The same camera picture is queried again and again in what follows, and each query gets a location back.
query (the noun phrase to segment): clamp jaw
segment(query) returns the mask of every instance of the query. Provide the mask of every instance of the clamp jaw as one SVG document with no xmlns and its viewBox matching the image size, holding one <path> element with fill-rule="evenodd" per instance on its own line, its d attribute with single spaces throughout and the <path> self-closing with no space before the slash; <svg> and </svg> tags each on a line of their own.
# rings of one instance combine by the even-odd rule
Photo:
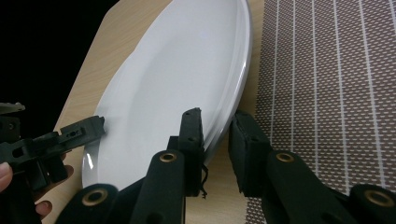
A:
<svg viewBox="0 0 396 224">
<path fill-rule="evenodd" d="M 31 191 L 40 191 L 51 182 L 67 178 L 61 156 L 75 147 L 100 139 L 105 133 L 105 119 L 94 116 L 68 125 L 57 132 L 35 139 L 20 140 L 20 122 L 16 118 L 0 117 L 0 163 L 8 162 L 14 176 L 8 188 L 0 194 L 1 217 L 7 223 L 41 223 L 35 212 Z"/>
</svg>

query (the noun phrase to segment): human finger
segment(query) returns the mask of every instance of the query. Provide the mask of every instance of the human finger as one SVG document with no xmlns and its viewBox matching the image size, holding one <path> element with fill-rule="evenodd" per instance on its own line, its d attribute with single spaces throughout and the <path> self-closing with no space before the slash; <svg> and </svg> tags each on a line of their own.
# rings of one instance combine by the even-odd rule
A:
<svg viewBox="0 0 396 224">
<path fill-rule="evenodd" d="M 35 205 L 35 211 L 40 215 L 41 219 L 46 217 L 51 210 L 52 210 L 52 203 L 49 201 L 43 201 Z"/>
<path fill-rule="evenodd" d="M 12 168 L 7 162 L 0 164 L 0 192 L 6 189 L 12 180 Z"/>
</svg>

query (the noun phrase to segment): metal rivet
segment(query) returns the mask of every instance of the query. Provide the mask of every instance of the metal rivet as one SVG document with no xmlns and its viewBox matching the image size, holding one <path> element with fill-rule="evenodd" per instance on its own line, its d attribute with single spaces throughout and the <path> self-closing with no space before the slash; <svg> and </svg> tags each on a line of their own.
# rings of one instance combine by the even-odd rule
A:
<svg viewBox="0 0 396 224">
<path fill-rule="evenodd" d="M 102 203 L 107 198 L 107 190 L 106 189 L 93 189 L 82 198 L 82 203 L 85 206 L 95 206 L 99 203 Z"/>
<path fill-rule="evenodd" d="M 367 189 L 366 191 L 364 191 L 364 196 L 371 203 L 375 203 L 376 205 L 382 207 L 393 207 L 395 205 L 393 199 L 391 199 L 387 194 L 379 190 Z"/>
<path fill-rule="evenodd" d="M 160 157 L 160 160 L 163 162 L 171 162 L 177 159 L 176 154 L 174 153 L 163 153 Z"/>
<path fill-rule="evenodd" d="M 276 158 L 280 161 L 283 162 L 292 162 L 294 161 L 294 157 L 292 157 L 290 154 L 285 153 L 285 152 L 281 152 L 281 153 L 277 153 L 276 154 Z"/>
</svg>

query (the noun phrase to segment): hand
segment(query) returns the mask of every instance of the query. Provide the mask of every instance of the hand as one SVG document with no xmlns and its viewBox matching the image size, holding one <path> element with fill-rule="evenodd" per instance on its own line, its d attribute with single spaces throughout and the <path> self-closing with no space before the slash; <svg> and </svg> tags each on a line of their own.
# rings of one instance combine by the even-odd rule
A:
<svg viewBox="0 0 396 224">
<path fill-rule="evenodd" d="M 73 167 L 70 165 L 66 165 L 64 167 L 67 171 L 68 177 L 73 174 Z M 8 163 L 4 162 L 0 164 L 0 192 L 5 190 L 9 183 L 11 183 L 12 180 L 12 168 L 9 166 Z M 44 194 L 46 194 L 50 189 L 55 188 L 57 185 L 63 183 L 64 181 L 55 183 L 55 184 L 50 184 L 46 188 L 40 190 L 39 192 L 33 192 L 33 198 L 35 202 L 39 200 Z M 37 203 L 35 205 L 35 211 L 40 215 L 41 219 L 43 219 L 46 215 L 50 213 L 52 210 L 52 203 L 49 201 L 42 201 L 40 203 Z"/>
</svg>

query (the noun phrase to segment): placemat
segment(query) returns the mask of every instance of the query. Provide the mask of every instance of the placemat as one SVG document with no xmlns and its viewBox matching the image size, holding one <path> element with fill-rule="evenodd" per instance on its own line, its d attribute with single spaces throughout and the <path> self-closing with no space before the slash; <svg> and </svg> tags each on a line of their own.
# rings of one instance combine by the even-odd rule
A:
<svg viewBox="0 0 396 224">
<path fill-rule="evenodd" d="M 396 2 L 266 0 L 256 120 L 328 187 L 396 190 Z M 247 223 L 263 223 L 249 199 Z"/>
</svg>

